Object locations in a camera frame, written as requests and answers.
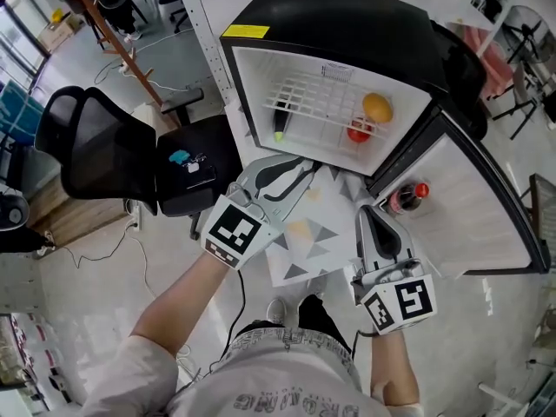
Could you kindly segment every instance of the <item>soda bottle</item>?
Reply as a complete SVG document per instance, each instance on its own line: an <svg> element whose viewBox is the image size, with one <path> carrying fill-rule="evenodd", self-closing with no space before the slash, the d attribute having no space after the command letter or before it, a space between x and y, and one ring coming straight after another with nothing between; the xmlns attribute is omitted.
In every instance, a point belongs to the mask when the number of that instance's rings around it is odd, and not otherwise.
<svg viewBox="0 0 556 417"><path fill-rule="evenodd" d="M408 183L395 190L388 200L388 207L395 215L417 209L421 201L428 196L429 188L424 182Z"/></svg>

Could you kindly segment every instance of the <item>mini fridge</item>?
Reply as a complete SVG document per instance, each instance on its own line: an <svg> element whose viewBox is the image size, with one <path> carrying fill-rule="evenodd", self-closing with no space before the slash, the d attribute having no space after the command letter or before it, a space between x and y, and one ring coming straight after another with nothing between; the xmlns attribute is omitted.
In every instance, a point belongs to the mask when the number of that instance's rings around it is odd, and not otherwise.
<svg viewBox="0 0 556 417"><path fill-rule="evenodd" d="M258 146L364 175L379 205L427 182L429 197L397 219L443 274L548 270L526 209L453 103L425 11L398 0L253 0L221 42ZM390 122L366 116L373 92L393 108ZM288 113L280 141L277 110ZM348 127L371 137L354 142Z"/></svg>

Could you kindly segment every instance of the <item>wooden stand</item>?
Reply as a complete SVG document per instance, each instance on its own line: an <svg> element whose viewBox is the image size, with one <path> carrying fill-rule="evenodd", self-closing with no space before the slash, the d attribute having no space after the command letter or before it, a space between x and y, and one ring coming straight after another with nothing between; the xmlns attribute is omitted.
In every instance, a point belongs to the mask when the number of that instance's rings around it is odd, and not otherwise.
<svg viewBox="0 0 556 417"><path fill-rule="evenodd" d="M149 95L153 98L156 102L158 107L162 107L162 99L156 94L155 89L150 85L150 82L145 76L135 62L135 58L131 57L128 54L128 51L123 47L123 45L118 40L117 36L114 34L112 29L106 24L104 21L104 17L101 16L100 12L96 8L98 0L93 2L92 0L82 0L85 8L89 12L90 16L95 20L96 25L99 27L101 32L104 34L104 38L101 39L102 41L109 42L114 49L113 50L106 50L104 52L108 54L119 54L122 60L129 66L129 70L137 77L139 83L145 88L145 90L149 93ZM171 129L178 128L179 122L176 119L172 119L168 117L164 122L166 122Z"/></svg>

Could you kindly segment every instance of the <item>black chair backrest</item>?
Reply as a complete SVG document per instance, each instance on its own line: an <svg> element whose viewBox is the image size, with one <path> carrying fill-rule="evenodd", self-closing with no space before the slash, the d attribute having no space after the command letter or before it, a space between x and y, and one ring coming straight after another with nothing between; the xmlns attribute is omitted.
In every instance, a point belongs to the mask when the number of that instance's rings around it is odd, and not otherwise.
<svg viewBox="0 0 556 417"><path fill-rule="evenodd" d="M65 87L56 91L44 108L35 136L35 148L54 157L64 165L70 158L71 119L85 90Z"/></svg>
<svg viewBox="0 0 556 417"><path fill-rule="evenodd" d="M61 89L51 97L36 147L62 164L62 185L69 196L135 199L156 214L155 130L118 108L101 90L81 91Z"/></svg>

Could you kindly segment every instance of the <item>black chair seat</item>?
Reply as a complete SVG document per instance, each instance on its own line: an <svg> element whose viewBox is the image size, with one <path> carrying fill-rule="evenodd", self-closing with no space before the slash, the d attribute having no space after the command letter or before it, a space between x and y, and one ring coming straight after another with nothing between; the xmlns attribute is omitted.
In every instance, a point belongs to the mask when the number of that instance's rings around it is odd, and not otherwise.
<svg viewBox="0 0 556 417"><path fill-rule="evenodd" d="M199 162L199 170L189 173L187 165L169 160L179 150L192 158L201 153L207 158ZM241 172L242 163L225 115L193 122L158 138L156 196L166 216L192 215L213 206Z"/></svg>

